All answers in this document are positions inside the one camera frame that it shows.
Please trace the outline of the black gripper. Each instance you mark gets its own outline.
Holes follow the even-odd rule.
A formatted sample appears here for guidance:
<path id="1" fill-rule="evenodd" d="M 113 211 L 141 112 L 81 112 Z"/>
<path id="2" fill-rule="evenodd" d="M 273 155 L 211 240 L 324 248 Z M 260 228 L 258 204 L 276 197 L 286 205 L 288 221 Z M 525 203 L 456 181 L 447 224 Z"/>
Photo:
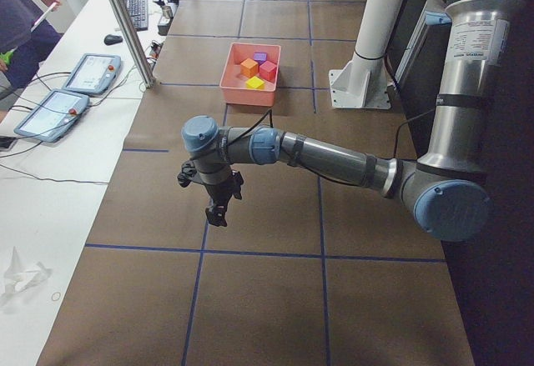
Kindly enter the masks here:
<path id="1" fill-rule="evenodd" d="M 227 227 L 226 212 L 231 198 L 242 199 L 241 187 L 243 177 L 239 171 L 232 170 L 229 177 L 216 184 L 204 184 L 208 195 L 214 204 L 205 209 L 209 224 L 216 227 Z"/>

